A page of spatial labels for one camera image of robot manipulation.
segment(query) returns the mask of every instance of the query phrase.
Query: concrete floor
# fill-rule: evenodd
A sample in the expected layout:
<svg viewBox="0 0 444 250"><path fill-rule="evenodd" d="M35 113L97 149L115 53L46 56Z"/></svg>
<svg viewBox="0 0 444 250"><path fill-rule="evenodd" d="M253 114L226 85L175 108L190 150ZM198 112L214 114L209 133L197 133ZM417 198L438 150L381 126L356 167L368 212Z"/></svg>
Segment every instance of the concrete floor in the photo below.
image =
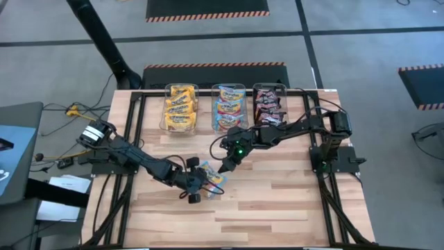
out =
<svg viewBox="0 0 444 250"><path fill-rule="evenodd" d="M302 30L294 0L268 0L270 17L165 24L144 21L146 0L91 1L114 38ZM411 2L401 6L395 0L302 0L311 31L443 26L444 6L432 0ZM0 44L87 38L64 1L9 0L0 14ZM410 136L424 125L442 121L444 113L417 111L396 72L402 66L442 63L444 32L311 39L324 87L339 90L352 119L353 144L358 155L368 159L361 177L376 240L390 246L444 249L444 164L421 153ZM133 42L118 47L139 73L151 63L283 61L291 86L315 87L302 36ZM92 105L109 74L92 44L0 47L0 106L29 101ZM112 78L103 105L110 104L114 89ZM40 133L67 121L61 112L44 112ZM86 124L78 119L53 135L39 137L35 152L60 155ZM83 165L31 176L88 173L90 167ZM73 246L78 240L75 233L44 239L42 249Z"/></svg>

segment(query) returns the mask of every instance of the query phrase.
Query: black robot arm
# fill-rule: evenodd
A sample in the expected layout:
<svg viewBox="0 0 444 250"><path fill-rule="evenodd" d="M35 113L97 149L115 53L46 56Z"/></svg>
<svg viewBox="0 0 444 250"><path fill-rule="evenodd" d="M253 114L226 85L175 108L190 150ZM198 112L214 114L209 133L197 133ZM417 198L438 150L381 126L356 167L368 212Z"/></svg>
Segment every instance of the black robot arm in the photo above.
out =
<svg viewBox="0 0 444 250"><path fill-rule="evenodd" d="M330 118L331 129L327 130L323 119ZM220 147L227 150L222 160L219 173L234 171L253 149L269 149L281 141L307 133L320 133L325 142L320 146L320 159L328 162L337 157L337 149L342 140L352 135L348 115L341 111L327 111L322 115L310 115L290 124L242 129L234 127L228 130L227 137L222 139Z"/></svg>
<svg viewBox="0 0 444 250"><path fill-rule="evenodd" d="M114 125L105 121L91 122L77 141L87 149L106 152L114 164L142 166L156 181L176 186L184 190L185 194L190 194L189 203L200 201L198 191L207 184L205 170L191 166L188 172L184 170L187 166L181 166L168 158L154 158L118 135Z"/></svg>

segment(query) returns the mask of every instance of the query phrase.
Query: black pole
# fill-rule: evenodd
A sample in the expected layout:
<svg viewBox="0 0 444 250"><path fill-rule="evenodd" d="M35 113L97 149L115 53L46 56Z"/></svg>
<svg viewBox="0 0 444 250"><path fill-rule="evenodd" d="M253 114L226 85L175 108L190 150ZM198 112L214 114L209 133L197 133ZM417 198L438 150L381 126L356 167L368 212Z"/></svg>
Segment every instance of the black pole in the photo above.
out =
<svg viewBox="0 0 444 250"><path fill-rule="evenodd" d="M119 90L140 89L142 79L126 64L89 0L67 0L67 2L108 66L110 66L117 79L117 88Z"/></svg>

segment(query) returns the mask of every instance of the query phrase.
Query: clear plastic bin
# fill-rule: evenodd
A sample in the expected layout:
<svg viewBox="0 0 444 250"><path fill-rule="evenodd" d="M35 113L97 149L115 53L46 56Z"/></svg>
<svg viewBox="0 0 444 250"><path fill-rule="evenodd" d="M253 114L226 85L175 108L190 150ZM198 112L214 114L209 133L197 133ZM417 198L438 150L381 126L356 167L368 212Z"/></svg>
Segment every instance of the clear plastic bin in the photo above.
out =
<svg viewBox="0 0 444 250"><path fill-rule="evenodd" d="M217 121L216 121L216 114L217 114L216 102L220 100L219 97L220 97L220 93L221 93L221 89L219 87L227 87L227 88L232 88L234 90L243 90L244 92L246 92L246 89L245 89L244 85L238 84L238 83L223 83L223 84L213 85L212 91L211 91L212 127L216 133L222 134L222 133L226 133L227 129L224 129L221 126L218 126ZM242 117L240 119L240 123L237 126L241 127L241 128L248 128L248 112L247 112L246 94L244 95L243 99L241 100L241 113L239 115L242 115Z"/></svg>
<svg viewBox="0 0 444 250"><path fill-rule="evenodd" d="M194 87L194 112L196 113L196 122L194 123L194 125L192 127L189 128L184 128L184 129L180 129L180 130L173 130L173 129L169 129L168 126L165 123L165 112L168 108L168 105L166 103L166 100L171 98L171 87L173 86L178 86L178 87L184 87L184 86L193 86ZM197 124L197 119L198 119L198 98L199 98L199 87L196 84L190 84L190 83L174 83L174 84L168 84L167 86L165 86L165 100L164 100L164 107L162 110L162 114L161 114L161 119L160 119L160 123L159 123L159 128L162 129L163 131L166 131L168 133L190 133L190 134L194 134L195 130L196 130L196 124Z"/></svg>
<svg viewBox="0 0 444 250"><path fill-rule="evenodd" d="M255 125L261 125L258 121L257 112L257 93L260 90L272 90L276 93L276 97L279 99L280 108L277 112L284 112L285 115L282 118L282 122L289 122L288 106L287 106L287 87L281 83L256 83L253 86L253 119Z"/></svg>

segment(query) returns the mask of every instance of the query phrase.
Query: wooden table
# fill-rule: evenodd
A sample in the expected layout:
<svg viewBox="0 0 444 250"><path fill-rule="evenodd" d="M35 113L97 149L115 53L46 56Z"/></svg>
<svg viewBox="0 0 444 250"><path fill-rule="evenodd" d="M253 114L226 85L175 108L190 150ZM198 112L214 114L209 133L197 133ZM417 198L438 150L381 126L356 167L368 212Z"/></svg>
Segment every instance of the wooden table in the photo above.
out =
<svg viewBox="0 0 444 250"><path fill-rule="evenodd" d="M336 91L318 91L319 97L339 104ZM114 93L109 122L123 135L131 91ZM216 138L211 127L211 97L200 97L197 135L178 137L159 129L164 98L147 98L141 139L143 150L152 156L179 154L198 156L218 169L212 160L211 142ZM288 97L289 119L304 113L301 97ZM332 104L321 105L337 110ZM253 102L248 98L248 115L253 124ZM132 132L135 130L135 109ZM285 140L272 149L254 150L234 172L226 173L225 194L215 200L189 205L180 200L182 192L154 181L140 169L133 183L125 247L303 247L327 246L327 232L318 181L311 171L308 135ZM224 150L214 147L215 155ZM368 240L374 240L361 186L350 174L336 175L343 210ZM83 225L83 239L92 235L92 222L105 177L98 176ZM98 227L106 217L112 197L112 176L99 208ZM116 219L112 242L117 241L120 219ZM332 212L336 241L341 241L336 215Z"/></svg>

